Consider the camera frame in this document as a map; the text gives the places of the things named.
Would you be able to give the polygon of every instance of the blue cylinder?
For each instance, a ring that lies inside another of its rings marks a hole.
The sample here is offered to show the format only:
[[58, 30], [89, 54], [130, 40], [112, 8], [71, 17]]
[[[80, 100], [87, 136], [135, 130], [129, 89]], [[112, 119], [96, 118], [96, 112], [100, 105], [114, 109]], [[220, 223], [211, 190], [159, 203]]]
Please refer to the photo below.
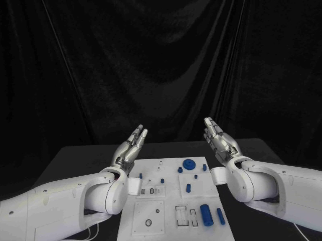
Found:
[[184, 168], [185, 168], [186, 170], [194, 170], [194, 168], [195, 168], [195, 162], [194, 162], [194, 160], [185, 159], [185, 160], [182, 161], [182, 166], [184, 166]]
[[208, 205], [202, 204], [201, 207], [201, 215], [202, 215], [202, 224], [204, 226], [211, 226], [214, 224], [211, 214], [209, 214], [209, 207]]
[[222, 216], [220, 208], [217, 208], [217, 215], [218, 215], [220, 223], [221, 223], [221, 225], [224, 225], [224, 216]]
[[186, 192], [191, 192], [191, 184], [186, 184]]

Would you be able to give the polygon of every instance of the dark gray table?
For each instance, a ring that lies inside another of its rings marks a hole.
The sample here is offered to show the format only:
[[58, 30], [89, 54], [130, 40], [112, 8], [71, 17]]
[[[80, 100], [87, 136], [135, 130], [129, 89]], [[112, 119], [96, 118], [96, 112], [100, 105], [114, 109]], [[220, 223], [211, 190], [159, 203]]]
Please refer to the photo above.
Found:
[[[260, 139], [240, 139], [237, 143], [244, 156], [253, 160], [283, 164]], [[109, 166], [116, 148], [117, 145], [64, 147], [38, 177], [34, 187], [60, 179], [97, 173]], [[146, 143], [138, 155], [138, 159], [175, 157], [205, 157], [209, 169], [221, 166], [205, 141]], [[251, 209], [233, 198], [227, 185], [217, 186], [217, 190], [235, 241], [305, 240], [290, 222]], [[99, 235], [94, 240], [116, 240], [119, 219], [120, 214], [99, 224]], [[309, 241], [322, 240], [322, 232], [297, 227]], [[96, 233], [96, 226], [91, 227], [91, 233]], [[86, 237], [87, 231], [83, 231], [70, 238], [83, 239]]]

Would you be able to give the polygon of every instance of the white board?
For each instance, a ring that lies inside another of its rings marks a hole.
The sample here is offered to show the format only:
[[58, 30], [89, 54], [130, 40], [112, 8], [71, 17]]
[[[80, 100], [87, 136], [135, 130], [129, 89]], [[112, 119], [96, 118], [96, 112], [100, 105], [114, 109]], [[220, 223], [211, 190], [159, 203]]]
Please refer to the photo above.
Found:
[[[194, 160], [194, 170], [186, 170], [182, 167], [184, 159]], [[120, 216], [117, 241], [234, 240], [217, 188], [212, 184], [209, 168], [207, 166], [207, 170], [202, 171], [202, 164], [207, 165], [204, 157], [135, 160], [129, 177], [139, 177], [139, 173], [142, 173], [145, 191], [143, 197], [127, 196]], [[182, 173], [178, 173], [178, 167], [182, 167]], [[186, 193], [188, 183], [191, 184], [189, 193]], [[211, 226], [202, 224], [199, 210], [202, 204], [209, 207], [214, 222]], [[217, 208], [221, 208], [224, 225], [220, 224]], [[188, 226], [178, 227], [176, 217], [181, 218], [181, 223], [184, 216], [188, 220]]]

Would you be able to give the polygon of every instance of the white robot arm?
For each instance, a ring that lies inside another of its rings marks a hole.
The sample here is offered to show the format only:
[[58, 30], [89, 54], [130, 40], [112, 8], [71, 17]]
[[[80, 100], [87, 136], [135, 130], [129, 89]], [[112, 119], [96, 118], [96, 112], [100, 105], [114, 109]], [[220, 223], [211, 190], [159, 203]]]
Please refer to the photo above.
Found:
[[139, 195], [140, 179], [127, 174], [146, 136], [146, 129], [138, 135], [140, 129], [99, 173], [50, 182], [0, 201], [0, 241], [57, 241], [120, 213], [127, 195]]
[[227, 184], [253, 209], [322, 232], [322, 171], [253, 161], [209, 117], [204, 123], [204, 138], [224, 166], [211, 169], [214, 184]]

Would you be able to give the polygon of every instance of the white cable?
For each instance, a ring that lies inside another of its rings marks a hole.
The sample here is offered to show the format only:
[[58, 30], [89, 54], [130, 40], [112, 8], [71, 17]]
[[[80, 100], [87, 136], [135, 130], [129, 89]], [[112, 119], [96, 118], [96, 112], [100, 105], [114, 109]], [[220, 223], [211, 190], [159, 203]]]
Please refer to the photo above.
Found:
[[[97, 233], [99, 233], [99, 225], [97, 225], [97, 232], [96, 232], [96, 235], [93, 236], [93, 238], [90, 238], [90, 239], [83, 239], [83, 240], [86, 240], [86, 241], [90, 241], [90, 240], [93, 240], [94, 238], [96, 238], [96, 236], [97, 236]], [[63, 239], [61, 241], [81, 241], [80, 239]]]
[[[294, 224], [294, 223], [293, 223], [293, 224]], [[294, 224], [294, 227], [296, 227], [297, 231], [300, 232], [300, 230], [299, 230], [299, 228], [297, 228], [296, 224]], [[309, 241], [309, 239], [305, 237], [305, 235], [303, 235], [303, 233], [302, 233], [302, 232], [300, 232], [300, 234], [302, 234], [302, 236], [303, 236], [305, 240], [306, 240], [306, 241]]]

